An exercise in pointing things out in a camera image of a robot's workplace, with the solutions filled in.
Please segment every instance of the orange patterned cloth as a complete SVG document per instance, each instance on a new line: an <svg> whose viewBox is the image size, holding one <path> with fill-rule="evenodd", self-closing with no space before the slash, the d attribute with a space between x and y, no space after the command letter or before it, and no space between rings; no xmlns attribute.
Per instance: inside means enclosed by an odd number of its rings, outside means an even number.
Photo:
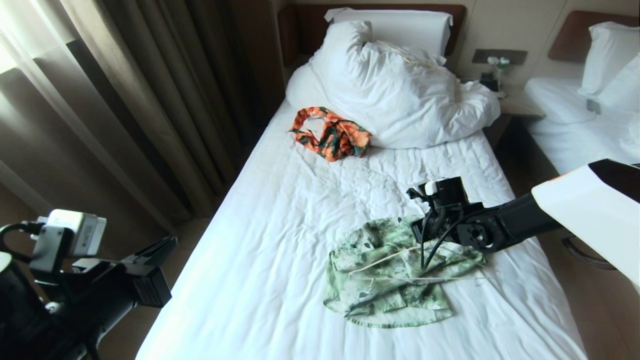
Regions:
<svg viewBox="0 0 640 360"><path fill-rule="evenodd" d="M301 130L305 120L312 117L326 119L320 140L316 139L311 132ZM336 161L349 155L361 158L371 144L370 132L322 106L298 111L289 131L296 134L297 142L318 153L327 161Z"/></svg>

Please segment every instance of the brown headboard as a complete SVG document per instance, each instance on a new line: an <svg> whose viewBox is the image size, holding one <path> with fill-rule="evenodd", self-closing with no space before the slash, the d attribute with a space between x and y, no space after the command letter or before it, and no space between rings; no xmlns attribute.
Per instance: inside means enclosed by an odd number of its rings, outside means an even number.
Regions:
<svg viewBox="0 0 640 360"><path fill-rule="evenodd" d="M638 17L610 13L571 12L567 15L547 56L551 60L584 63L591 47L589 27L607 21L626 26L640 26L640 18Z"/></svg>
<svg viewBox="0 0 640 360"><path fill-rule="evenodd" d="M322 46L329 24L324 19L327 10L335 8L428 10L445 12L453 16L451 36L445 55L451 55L462 28L466 8L463 5L445 4L290 4L278 13L282 60L290 66L299 54L313 55Z"/></svg>

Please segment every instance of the green patterned garment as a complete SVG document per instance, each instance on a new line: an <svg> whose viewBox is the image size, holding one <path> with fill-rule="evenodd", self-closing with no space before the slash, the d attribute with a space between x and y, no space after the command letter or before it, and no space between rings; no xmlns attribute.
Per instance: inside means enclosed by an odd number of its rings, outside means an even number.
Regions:
<svg viewBox="0 0 640 360"><path fill-rule="evenodd" d="M324 305L358 325L409 327L453 315L438 282L457 277L484 256L471 248L443 242L425 271L410 224L419 217L373 220L344 235L329 253ZM436 240L424 244L425 258ZM402 252L366 270L354 272L391 254ZM408 280L416 277L437 279Z"/></svg>

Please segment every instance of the cable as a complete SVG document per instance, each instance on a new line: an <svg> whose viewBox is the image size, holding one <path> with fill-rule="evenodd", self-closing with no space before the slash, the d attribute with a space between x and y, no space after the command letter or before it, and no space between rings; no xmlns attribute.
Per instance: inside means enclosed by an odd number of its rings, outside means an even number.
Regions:
<svg viewBox="0 0 640 360"><path fill-rule="evenodd" d="M429 223L433 211L429 211L427 215L422 219L422 234L420 234L420 265L424 268L424 230Z"/></svg>
<svg viewBox="0 0 640 360"><path fill-rule="evenodd" d="M44 226L44 224L41 222L31 222L31 221L22 222L20 224L10 224L10 225L3 226L2 228L0 228L0 251L11 254L11 256L17 261L21 261L27 264L30 263L31 258L29 256L13 251L12 249L9 249L9 247L4 242L4 236L7 233L10 233L11 231L15 231L15 230L20 230L29 234L39 234L40 230L42 229L42 226Z"/></svg>
<svg viewBox="0 0 640 360"><path fill-rule="evenodd" d="M461 222L465 221L466 219L468 219L470 217L482 215L482 214L487 213L487 212L489 212L491 210L494 210L494 209L493 208L486 208L486 209L478 210L478 211L476 211L474 213L471 213L469 215L466 215L464 217L461 217L461 218L457 219L453 224L451 224L451 226L449 226L449 228L444 231L444 233L440 236L440 238L438 239L436 244L431 248L431 252L429 253L429 256L427 257L427 261L425 261L424 265L422 266L422 269L424 270L429 266L429 263L431 262L431 259L436 254L436 251L438 250L438 248L440 247L440 245L442 244L444 239L451 233L451 231L453 231L456 228L456 226L460 225Z"/></svg>
<svg viewBox="0 0 640 360"><path fill-rule="evenodd" d="M2 226L2 228L0 229L0 250L3 252L8 252L17 261L21 261L23 263L28 264L29 262L31 262L31 258L29 256L9 249L9 247L6 246L6 243L4 242L4 236L7 233L15 230L24 230L25 228L26 228L26 224L10 224L10 225Z"/></svg>
<svg viewBox="0 0 640 360"><path fill-rule="evenodd" d="M578 249L572 242L569 240L570 238L576 238L577 236L574 234L570 234L562 238L562 244L569 251L571 255L573 255L578 261L581 263L585 263L591 266L595 266L597 268L601 268L603 270L617 270L615 266L611 265L605 259L594 258L593 256L589 256L583 253L580 249Z"/></svg>

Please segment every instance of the mattress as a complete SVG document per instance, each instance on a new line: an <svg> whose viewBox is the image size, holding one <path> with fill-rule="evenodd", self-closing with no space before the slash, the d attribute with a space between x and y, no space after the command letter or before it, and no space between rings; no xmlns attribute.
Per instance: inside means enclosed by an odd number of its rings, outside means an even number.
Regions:
<svg viewBox="0 0 640 360"><path fill-rule="evenodd" d="M372 329L323 306L328 253L375 218L421 214L405 191L462 176L471 201L513 198L482 132L429 149L370 148L329 163L287 133L284 102L149 331L137 359L586 359L535 239L447 282L454 316Z"/></svg>
<svg viewBox="0 0 640 360"><path fill-rule="evenodd" d="M524 89L547 114L526 128L558 174L605 158L640 163L638 113L603 109L596 115L579 88L580 80L534 78Z"/></svg>

